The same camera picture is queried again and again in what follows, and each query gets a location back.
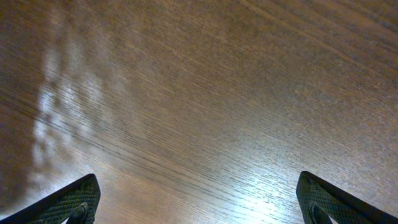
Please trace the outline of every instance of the wood grain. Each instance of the wood grain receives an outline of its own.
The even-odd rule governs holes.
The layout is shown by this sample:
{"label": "wood grain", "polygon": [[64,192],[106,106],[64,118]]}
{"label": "wood grain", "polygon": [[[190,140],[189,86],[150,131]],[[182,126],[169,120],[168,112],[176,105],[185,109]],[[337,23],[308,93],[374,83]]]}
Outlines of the wood grain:
{"label": "wood grain", "polygon": [[1,1],[0,218],[302,223],[309,170],[398,216],[397,1]]}

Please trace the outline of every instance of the brown wooden surface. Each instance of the brown wooden surface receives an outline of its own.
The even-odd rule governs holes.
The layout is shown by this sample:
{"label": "brown wooden surface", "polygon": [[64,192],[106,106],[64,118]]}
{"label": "brown wooden surface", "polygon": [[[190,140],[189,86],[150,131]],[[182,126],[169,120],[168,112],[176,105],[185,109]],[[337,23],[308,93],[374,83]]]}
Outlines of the brown wooden surface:
{"label": "brown wooden surface", "polygon": [[1,1],[0,218],[302,223],[309,170],[398,216],[397,1]]}

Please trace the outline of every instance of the wooden floor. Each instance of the wooden floor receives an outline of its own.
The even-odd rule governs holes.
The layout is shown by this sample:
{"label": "wooden floor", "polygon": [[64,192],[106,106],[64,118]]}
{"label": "wooden floor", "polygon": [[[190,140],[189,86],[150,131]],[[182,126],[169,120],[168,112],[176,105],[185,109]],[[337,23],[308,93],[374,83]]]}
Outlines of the wooden floor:
{"label": "wooden floor", "polygon": [[303,223],[308,170],[398,216],[398,2],[1,1],[0,218]]}

